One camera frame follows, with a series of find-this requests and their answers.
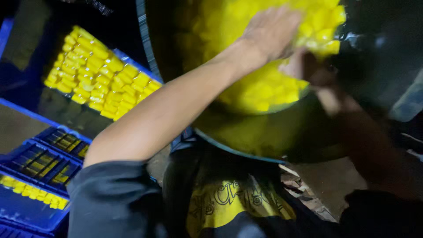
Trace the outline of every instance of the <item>blue plastic tray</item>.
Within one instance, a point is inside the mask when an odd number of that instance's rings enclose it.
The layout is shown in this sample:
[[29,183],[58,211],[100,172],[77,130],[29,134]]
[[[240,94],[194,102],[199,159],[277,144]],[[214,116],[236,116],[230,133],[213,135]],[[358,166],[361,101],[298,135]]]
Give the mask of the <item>blue plastic tray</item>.
[[26,231],[23,228],[19,229],[11,227],[0,222],[0,238],[44,238],[48,236],[34,234],[31,231]]
[[78,163],[82,163],[90,145],[79,139],[79,134],[63,127],[50,127],[36,135],[33,140],[50,146],[69,158],[74,158]]
[[[81,167],[81,163],[34,140],[27,140],[9,154],[0,156],[1,175],[13,177],[67,200],[66,186]],[[0,186],[0,205],[0,219],[50,233],[69,213],[70,203],[63,210],[53,209],[42,201],[32,200]]]
[[66,199],[66,186],[81,168],[81,163],[34,140],[0,157],[1,173]]

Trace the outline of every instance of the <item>yellow sweet in tray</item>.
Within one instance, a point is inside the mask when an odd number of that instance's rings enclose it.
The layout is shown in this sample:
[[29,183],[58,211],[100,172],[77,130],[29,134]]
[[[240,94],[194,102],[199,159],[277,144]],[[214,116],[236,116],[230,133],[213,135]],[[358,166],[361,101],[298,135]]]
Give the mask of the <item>yellow sweet in tray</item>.
[[44,85],[117,120],[162,85],[125,64],[86,30],[74,26]]
[[[180,28],[176,36],[183,55],[184,70],[190,71],[207,62],[234,43],[244,32],[251,18],[270,7],[288,4],[303,12],[303,22],[294,39],[294,46],[305,46],[323,58],[338,54],[337,27],[346,21],[339,0],[201,0],[186,4],[176,12]],[[225,90],[218,101],[230,111],[246,114],[266,114],[280,111],[299,100],[307,82],[288,77],[278,67],[286,60],[278,60],[247,75]]]
[[63,210],[69,203],[67,199],[61,198],[54,194],[50,194],[44,190],[18,181],[10,176],[0,174],[0,185],[4,186],[5,188],[11,189],[16,194],[21,194],[22,196],[27,196],[29,199],[38,200],[40,202],[48,204],[50,208]]

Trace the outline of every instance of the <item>hand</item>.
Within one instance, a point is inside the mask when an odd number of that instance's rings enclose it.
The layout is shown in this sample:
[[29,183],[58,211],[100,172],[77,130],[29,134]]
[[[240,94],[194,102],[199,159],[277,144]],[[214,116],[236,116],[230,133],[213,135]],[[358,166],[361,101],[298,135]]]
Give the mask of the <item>hand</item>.
[[336,84],[336,69],[326,62],[317,62],[314,55],[305,48],[296,49],[288,65],[281,65],[279,70],[285,74],[308,81],[314,88],[329,87]]
[[262,53],[267,62],[283,57],[301,22],[299,11],[287,6],[258,12],[240,39],[245,39]]

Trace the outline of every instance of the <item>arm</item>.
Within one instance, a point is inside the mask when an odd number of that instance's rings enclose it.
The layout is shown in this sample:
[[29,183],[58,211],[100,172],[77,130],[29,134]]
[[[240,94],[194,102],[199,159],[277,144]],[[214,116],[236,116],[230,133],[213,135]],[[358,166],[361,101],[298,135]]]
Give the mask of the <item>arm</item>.
[[336,83],[334,72],[318,64],[312,54],[297,51],[288,74],[310,82],[357,171],[371,190],[387,191],[404,199],[416,199],[406,160],[394,148],[380,126]]
[[244,35],[214,59],[167,83],[101,132],[84,166],[147,160],[238,79],[279,58],[300,23],[286,7],[257,14]]

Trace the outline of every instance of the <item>dark sleeve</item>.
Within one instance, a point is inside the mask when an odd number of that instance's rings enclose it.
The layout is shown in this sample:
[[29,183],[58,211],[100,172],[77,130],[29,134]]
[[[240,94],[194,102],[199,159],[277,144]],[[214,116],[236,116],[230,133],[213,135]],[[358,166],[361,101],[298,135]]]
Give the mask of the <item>dark sleeve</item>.
[[423,237],[423,202],[388,192],[357,190],[346,196],[349,207],[340,225],[345,237]]
[[67,187],[69,238],[165,237],[161,188],[142,162],[104,162],[82,169]]

